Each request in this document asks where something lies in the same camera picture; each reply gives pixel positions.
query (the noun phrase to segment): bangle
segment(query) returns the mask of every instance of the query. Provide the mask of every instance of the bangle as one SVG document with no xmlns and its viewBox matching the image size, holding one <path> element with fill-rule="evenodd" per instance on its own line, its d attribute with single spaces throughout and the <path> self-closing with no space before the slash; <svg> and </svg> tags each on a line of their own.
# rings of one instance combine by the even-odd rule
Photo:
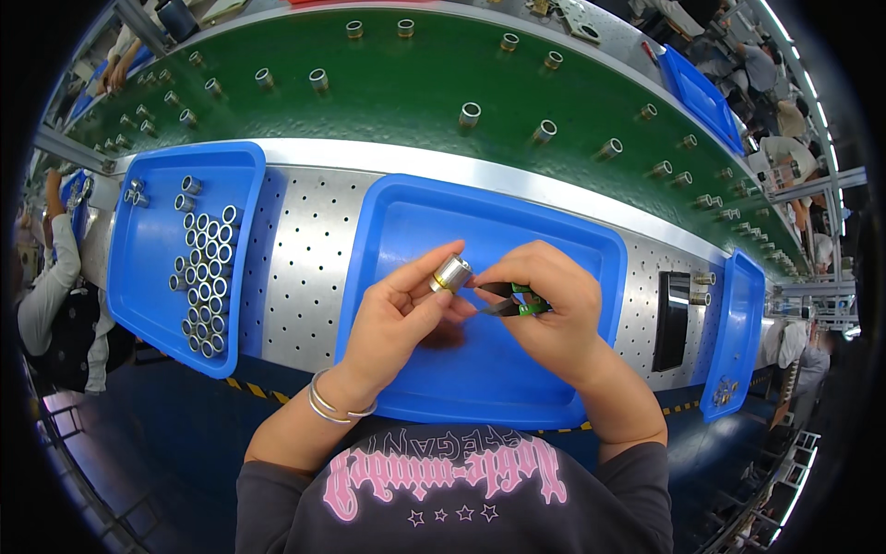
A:
<svg viewBox="0 0 886 554">
<path fill-rule="evenodd" d="M 322 405 L 325 409 L 327 409 L 333 413 L 338 412 L 338 410 L 336 410 L 336 408 L 334 406 L 332 406 L 332 404 L 326 402 L 323 399 L 323 397 L 320 396 L 320 393 L 317 392 L 317 381 L 320 379 L 320 376 L 323 375 L 323 373 L 325 373 L 326 371 L 329 371 L 330 369 L 331 368 L 326 368 L 325 370 L 320 370 L 317 373 L 315 373 L 314 376 L 311 378 L 311 384 L 308 385 L 308 388 L 307 388 L 308 403 L 310 403 L 311 408 L 315 412 L 317 412 L 318 415 L 320 415 L 322 418 L 324 418 L 328 421 L 331 421 L 333 423 L 339 423 L 339 424 L 351 423 L 350 419 L 337 419 L 337 418 L 332 417 L 328 414 L 325 414 L 320 410 L 320 407 L 317 406 L 317 403 L 320 403 L 320 405 Z M 372 405 L 369 406 L 364 411 L 361 411 L 361 412 L 349 411 L 349 412 L 347 412 L 347 415 L 349 417 L 366 417 L 366 416 L 371 415 L 376 410 L 377 407 L 378 407 L 378 401 L 373 401 Z"/>
</svg>

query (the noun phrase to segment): plastic tray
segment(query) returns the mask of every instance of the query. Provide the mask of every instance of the plastic tray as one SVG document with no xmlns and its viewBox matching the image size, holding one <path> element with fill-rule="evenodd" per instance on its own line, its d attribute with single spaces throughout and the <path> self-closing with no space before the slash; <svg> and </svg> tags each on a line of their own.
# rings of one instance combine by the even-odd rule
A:
<svg viewBox="0 0 886 554">
<path fill-rule="evenodd" d="M 537 238 L 564 251 L 600 281 L 598 331 L 614 343 L 627 264 L 625 243 L 615 231 L 495 192 L 390 175 L 370 186 L 363 200 L 339 316 L 337 362 L 366 288 L 456 238 L 465 239 L 462 256 L 477 273 Z M 475 306 L 486 305 L 471 289 L 460 294 Z M 459 348 L 416 348 L 378 396 L 377 413 L 425 423 L 517 429 L 567 428 L 585 421 L 575 390 L 530 358 L 497 317 L 472 317 L 464 332 Z"/>
<path fill-rule="evenodd" d="M 664 54 L 658 56 L 658 61 L 664 85 L 671 94 L 733 152 L 743 156 L 742 138 L 735 126 L 732 110 L 717 87 L 670 46 L 664 47 Z"/>
<path fill-rule="evenodd" d="M 700 407 L 705 423 L 737 411 L 748 395 L 760 344 L 765 299 L 766 274 L 736 248 L 726 262 L 719 332 L 702 394 Z M 726 385 L 729 399 L 718 406 L 714 400 L 721 383 Z M 733 383 L 737 384 L 735 390 L 732 390 Z"/>
<path fill-rule="evenodd" d="M 176 256 L 190 251 L 184 243 L 183 212 L 173 208 L 182 179 L 203 183 L 195 213 L 219 217 L 228 204 L 243 210 L 240 241 L 229 281 L 227 350 L 214 358 L 191 352 L 181 331 L 187 316 L 184 293 L 169 290 Z M 144 181 L 148 207 L 117 201 L 108 253 L 107 306 L 114 320 L 176 360 L 214 378 L 228 377 L 237 366 L 237 327 L 246 245 L 255 202 L 265 175 L 265 153 L 256 143 L 230 142 L 176 146 L 138 154 L 123 183 Z"/>
</svg>

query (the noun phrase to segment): workbench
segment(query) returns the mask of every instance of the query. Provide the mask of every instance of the workbench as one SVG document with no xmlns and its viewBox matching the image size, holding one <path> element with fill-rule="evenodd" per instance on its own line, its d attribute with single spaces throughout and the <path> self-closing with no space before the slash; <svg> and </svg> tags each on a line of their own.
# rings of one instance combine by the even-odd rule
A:
<svg viewBox="0 0 886 554">
<path fill-rule="evenodd" d="M 746 214 L 742 221 L 764 227 L 770 240 L 801 267 L 805 260 L 796 237 L 778 219 L 778 210 L 758 215 L 759 208 L 768 206 L 765 199 L 740 199 L 732 192 L 734 181 L 752 178 L 750 171 L 662 88 L 658 69 L 640 47 L 643 40 L 660 49 L 657 44 L 624 21 L 599 14 L 602 10 L 591 4 L 601 18 L 599 49 L 566 35 L 562 27 L 551 28 L 551 21 L 507 13 L 525 15 L 521 4 L 489 6 L 365 2 L 246 14 L 196 35 L 140 72 L 168 69 L 169 87 L 200 118 L 196 129 L 180 125 L 179 109 L 163 104 L 169 87 L 131 82 L 118 97 L 96 104 L 93 120 L 77 121 L 69 135 L 92 145 L 111 132 L 124 132 L 132 146 L 116 158 L 113 173 L 118 178 L 125 175 L 134 152 L 226 138 L 248 138 L 261 146 L 269 180 L 261 189 L 243 276 L 243 354 L 304 371 L 330 365 L 362 198 L 380 176 L 406 173 L 496 191 L 616 230 L 626 243 L 628 267 L 615 350 L 653 390 L 702 384 L 717 337 L 722 283 L 707 287 L 709 307 L 689 310 L 682 366 L 653 372 L 658 272 L 713 270 L 722 275 L 732 249 L 741 246 L 758 257 L 772 280 L 785 276 L 763 259 L 757 243 L 740 237 L 730 222 L 717 221 L 716 211 L 696 209 L 696 196 L 722 195 L 729 207 Z M 379 66 L 366 58 L 376 48 L 367 40 L 369 33 L 396 39 L 390 27 L 403 17 L 416 21 L 416 37 L 408 43 L 382 42 L 395 67 L 379 74 Z M 344 37 L 344 24 L 353 19 L 367 28 L 362 43 Z M 293 25 L 302 23 L 308 27 L 294 33 Z M 606 26 L 613 29 L 611 36 L 603 33 Z M 508 58 L 498 48 L 504 30 L 520 35 L 512 53 L 525 58 Z M 416 40 L 420 33 L 439 33 L 445 48 Z M 293 61 L 280 48 L 281 34 L 291 38 L 291 51 L 310 59 Z M 317 37 L 323 35 L 338 42 L 318 60 L 308 47 L 316 49 Z M 251 45 L 249 56 L 237 52 L 243 43 Z M 552 44 L 565 57 L 556 74 L 541 64 Z M 201 52 L 202 67 L 188 62 L 193 51 Z M 411 63 L 415 51 L 425 56 L 421 64 Z M 298 64 L 297 70 L 285 69 L 288 63 Z M 567 63 L 580 65 L 582 71 L 563 71 Z M 316 95 L 307 84 L 308 71 L 321 64 L 330 75 L 326 96 Z M 493 64 L 507 68 L 499 79 L 489 76 Z M 253 81 L 262 66 L 275 76 L 272 90 L 262 91 Z M 538 75 L 538 82 L 533 77 L 530 85 L 521 85 L 527 72 Z M 220 100 L 203 90 L 210 76 L 221 82 L 226 96 Z M 551 86 L 554 79 L 562 82 Z M 416 82 L 425 83 L 421 102 L 416 102 Z M 476 132 L 453 125 L 458 113 L 458 104 L 450 105 L 453 98 L 484 107 Z M 655 126 L 643 127 L 639 111 L 649 101 L 656 104 L 658 116 L 645 121 Z M 153 114 L 153 137 L 121 130 L 118 123 L 121 113 L 134 113 L 139 104 Z M 523 129 L 523 112 L 531 113 L 532 125 L 544 117 L 558 122 L 558 134 L 544 149 L 526 144 L 532 129 Z M 681 150 L 680 139 L 688 132 L 696 134 L 698 146 Z M 613 135 L 630 145 L 630 152 L 626 146 L 612 160 L 594 161 L 595 150 Z M 651 168 L 664 155 L 675 173 L 691 167 L 696 183 L 680 189 L 651 180 L 642 168 Z M 717 180 L 715 175 L 726 167 L 733 169 L 734 181 Z M 90 212 L 82 273 L 105 287 L 113 214 Z"/>
</svg>

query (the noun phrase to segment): person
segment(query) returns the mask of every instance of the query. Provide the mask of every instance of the person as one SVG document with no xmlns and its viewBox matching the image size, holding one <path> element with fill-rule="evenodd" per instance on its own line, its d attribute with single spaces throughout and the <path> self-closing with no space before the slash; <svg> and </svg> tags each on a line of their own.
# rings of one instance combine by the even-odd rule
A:
<svg viewBox="0 0 886 554">
<path fill-rule="evenodd" d="M 20 291 L 15 336 L 37 374 L 56 386 L 98 394 L 108 372 L 134 359 L 136 338 L 111 318 L 105 292 L 80 278 L 80 255 L 58 195 L 60 184 L 61 174 L 50 170 L 43 232 L 58 260 L 46 255 L 43 272 Z M 19 289 L 20 283 L 14 286 Z"/>
<path fill-rule="evenodd" d="M 186 6 L 195 4 L 199 0 L 183 0 Z M 166 30 L 157 17 L 156 7 L 158 0 L 139 0 L 145 13 L 151 18 L 157 27 Z M 117 41 L 111 47 L 107 54 L 107 65 L 98 76 L 98 84 L 96 86 L 97 94 L 105 94 L 109 90 L 122 89 L 126 85 L 126 75 L 129 67 L 132 66 L 132 60 L 136 58 L 138 49 L 142 47 L 142 41 L 132 32 L 127 25 L 120 28 L 120 34 L 117 35 Z"/>
<path fill-rule="evenodd" d="M 318 472 L 441 319 L 477 314 L 427 285 L 463 248 L 440 246 L 367 289 L 344 358 L 316 378 L 325 408 L 309 386 L 255 431 L 237 479 L 236 552 L 672 551 L 662 410 L 597 334 L 599 284 L 540 241 L 467 286 L 527 284 L 550 302 L 553 311 L 501 324 L 578 391 L 600 439 L 595 474 L 541 437 L 500 425 L 406 423 L 344 441 Z"/>
<path fill-rule="evenodd" d="M 696 69 L 713 77 L 725 77 L 717 86 L 724 97 L 728 97 L 735 87 L 750 97 L 751 90 L 759 95 L 775 86 L 781 53 L 774 43 L 767 41 L 759 47 L 738 43 L 735 51 L 742 59 L 739 65 L 725 59 L 709 59 L 698 64 Z"/>
</svg>

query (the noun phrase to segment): metal cylinder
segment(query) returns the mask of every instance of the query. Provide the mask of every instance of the metal cylinder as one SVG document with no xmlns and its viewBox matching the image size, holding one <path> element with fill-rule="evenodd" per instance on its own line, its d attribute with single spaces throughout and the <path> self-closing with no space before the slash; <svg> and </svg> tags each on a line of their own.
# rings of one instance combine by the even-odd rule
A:
<svg viewBox="0 0 886 554">
<path fill-rule="evenodd" d="M 169 276 L 169 290 L 170 291 L 187 291 L 188 284 L 185 283 L 184 279 L 178 277 L 177 273 L 173 273 Z"/>
<path fill-rule="evenodd" d="M 199 308 L 201 303 L 202 302 L 200 302 L 200 292 L 196 288 L 188 289 L 188 304 L 190 304 L 190 306 L 194 308 L 194 314 L 197 316 L 197 318 L 193 321 L 194 324 L 200 320 L 197 308 Z M 190 310 L 188 310 L 188 319 L 190 319 Z"/>
<path fill-rule="evenodd" d="M 206 327 L 205 323 L 200 321 L 194 326 L 197 327 L 197 338 L 198 339 L 206 340 L 206 338 L 209 337 L 209 327 Z"/>
<path fill-rule="evenodd" d="M 206 226 L 206 235 L 209 237 L 210 240 L 216 240 L 219 237 L 219 229 L 221 227 L 222 224 L 215 219 L 209 222 L 209 224 Z"/>
<path fill-rule="evenodd" d="M 673 166 L 668 160 L 659 161 L 656 165 L 652 166 L 652 173 L 659 177 L 670 175 L 673 173 Z"/>
<path fill-rule="evenodd" d="M 400 38 L 412 38 L 416 33 L 416 23 L 413 20 L 397 21 L 397 36 Z"/>
<path fill-rule="evenodd" d="M 501 37 L 501 49 L 506 52 L 512 52 L 517 49 L 517 45 L 520 43 L 520 37 L 514 35 L 513 33 L 505 33 Z"/>
<path fill-rule="evenodd" d="M 480 104 L 476 102 L 465 102 L 462 105 L 462 112 L 458 115 L 458 122 L 464 127 L 473 127 L 477 125 L 481 112 Z"/>
<path fill-rule="evenodd" d="M 205 261 L 198 263 L 196 269 L 197 269 L 197 280 L 198 281 L 210 281 L 211 280 L 211 278 L 209 277 L 209 264 L 207 264 Z"/>
<path fill-rule="evenodd" d="M 452 294 L 455 294 L 458 293 L 458 289 L 468 282 L 471 275 L 473 275 L 473 269 L 470 268 L 468 262 L 457 254 L 450 254 L 446 261 L 440 264 L 440 267 L 434 271 L 428 285 L 431 286 L 431 290 L 434 292 L 447 289 Z"/>
<path fill-rule="evenodd" d="M 548 69 L 557 69 L 562 63 L 563 54 L 553 50 L 548 52 L 548 56 L 545 58 L 545 66 L 547 66 Z"/>
<path fill-rule="evenodd" d="M 240 229 L 225 223 L 219 228 L 218 240 L 225 245 L 235 245 L 240 237 Z"/>
<path fill-rule="evenodd" d="M 200 322 L 202 324 L 209 325 L 209 322 L 213 320 L 213 311 L 209 309 L 209 306 L 207 304 L 200 306 L 199 308 L 197 308 L 197 310 L 200 312 Z"/>
<path fill-rule="evenodd" d="M 711 209 L 714 207 L 714 201 L 710 194 L 703 194 L 696 198 L 696 206 L 704 210 Z"/>
<path fill-rule="evenodd" d="M 203 253 L 203 250 L 199 248 L 194 248 L 190 251 L 190 254 L 188 254 L 188 260 L 190 260 L 190 265 L 194 266 L 195 268 L 204 261 L 209 261 L 209 259 L 206 258 L 206 254 Z"/>
<path fill-rule="evenodd" d="M 149 204 L 151 204 L 151 198 L 145 195 L 143 192 L 132 193 L 133 206 L 148 207 Z"/>
<path fill-rule="evenodd" d="M 186 175 L 182 179 L 182 192 L 197 195 L 203 190 L 203 184 L 194 176 Z"/>
<path fill-rule="evenodd" d="M 218 352 L 215 352 L 213 345 L 209 343 L 209 340 L 203 340 L 200 342 L 200 352 L 202 352 L 203 356 L 206 358 L 215 358 L 218 355 Z"/>
<path fill-rule="evenodd" d="M 206 257 L 211 260 L 215 258 L 219 253 L 219 243 L 217 240 L 210 239 L 209 242 L 206 243 Z"/>
<path fill-rule="evenodd" d="M 179 194 L 178 196 L 175 197 L 174 206 L 175 206 L 175 209 L 180 212 L 192 212 L 192 211 L 194 211 L 194 199 L 191 198 L 190 196 L 185 196 L 183 194 Z"/>
<path fill-rule="evenodd" d="M 184 269 L 184 281 L 188 285 L 197 284 L 197 266 L 189 265 Z"/>
<path fill-rule="evenodd" d="M 176 256 L 175 261 L 172 262 L 172 266 L 175 273 L 183 274 L 184 271 L 190 267 L 190 264 L 184 259 L 184 256 Z"/>
<path fill-rule="evenodd" d="M 213 286 L 204 281 L 198 285 L 197 292 L 200 294 L 200 300 L 203 302 L 209 302 L 209 299 L 213 295 Z"/>
<path fill-rule="evenodd" d="M 358 20 L 348 21 L 345 25 L 345 31 L 348 38 L 356 40 L 363 36 L 363 22 Z"/>
<path fill-rule="evenodd" d="M 203 88 L 206 90 L 206 92 L 215 97 L 219 96 L 222 93 L 222 84 L 219 83 L 218 79 L 216 79 L 215 77 L 207 81 L 206 84 L 203 85 Z"/>
<path fill-rule="evenodd" d="M 225 329 L 228 328 L 228 316 L 226 314 L 219 314 L 213 316 L 212 321 L 209 322 L 209 330 L 212 332 L 224 332 Z"/>
<path fill-rule="evenodd" d="M 200 214 L 197 216 L 197 230 L 206 230 L 210 222 L 209 214 Z"/>
<path fill-rule="evenodd" d="M 541 120 L 539 127 L 532 133 L 532 138 L 545 144 L 556 135 L 556 125 L 551 120 Z"/>
<path fill-rule="evenodd" d="M 224 298 L 228 295 L 228 279 L 226 277 L 216 277 L 213 280 L 213 296 L 221 296 Z"/>
<path fill-rule="evenodd" d="M 197 115 L 188 108 L 185 108 L 182 114 L 178 116 L 178 121 L 186 127 L 193 127 L 197 125 Z"/>
<path fill-rule="evenodd" d="M 227 314 L 230 311 L 230 299 L 223 296 L 214 296 L 209 299 L 209 309 L 215 316 Z"/>
<path fill-rule="evenodd" d="M 266 67 L 255 72 L 255 82 L 263 89 L 270 89 L 274 86 L 274 75 Z"/>
<path fill-rule="evenodd" d="M 603 148 L 600 150 L 600 154 L 604 158 L 612 158 L 619 155 L 624 151 L 624 148 L 621 145 L 621 141 L 617 138 L 611 138 L 606 141 L 606 144 L 603 145 Z"/>
<path fill-rule="evenodd" d="M 206 231 L 202 230 L 197 233 L 197 241 L 194 242 L 194 246 L 199 250 L 206 250 L 206 245 L 209 244 L 209 235 L 206 234 Z"/>
<path fill-rule="evenodd" d="M 684 171 L 683 173 L 674 177 L 673 181 L 679 186 L 686 186 L 688 184 L 692 184 L 692 174 L 688 171 Z"/>
<path fill-rule="evenodd" d="M 222 337 L 219 333 L 213 333 L 209 335 L 209 344 L 212 345 L 213 350 L 216 354 L 221 354 L 228 348 L 227 344 L 225 343 L 224 337 Z"/>
<path fill-rule="evenodd" d="M 326 70 L 322 67 L 317 67 L 314 71 L 307 74 L 307 79 L 317 92 L 323 92 L 330 87 L 329 77 L 326 75 Z"/>
<path fill-rule="evenodd" d="M 710 306 L 710 293 L 689 293 L 689 303 L 695 306 Z"/>
<path fill-rule="evenodd" d="M 209 261 L 209 277 L 215 279 L 216 277 L 227 277 L 228 275 L 230 275 L 229 264 L 221 263 L 218 261 L 218 258 Z"/>
<path fill-rule="evenodd" d="M 221 222 L 228 225 L 239 227 L 243 221 L 243 211 L 237 209 L 236 206 L 225 206 L 221 211 Z"/>
<path fill-rule="evenodd" d="M 230 263 L 234 259 L 234 249 L 230 245 L 219 245 L 219 253 L 215 259 L 221 263 Z"/>
<path fill-rule="evenodd" d="M 713 271 L 704 271 L 702 273 L 696 273 L 696 277 L 694 279 L 699 285 L 715 285 L 717 284 L 717 274 Z"/>
<path fill-rule="evenodd" d="M 658 115 L 658 110 L 657 110 L 656 107 L 653 106 L 652 104 L 646 104 L 646 105 L 645 105 L 643 108 L 641 108 L 641 110 L 640 110 L 640 116 L 641 116 L 644 120 L 651 120 L 653 117 L 655 117 L 655 116 L 657 116 L 657 115 Z"/>
</svg>

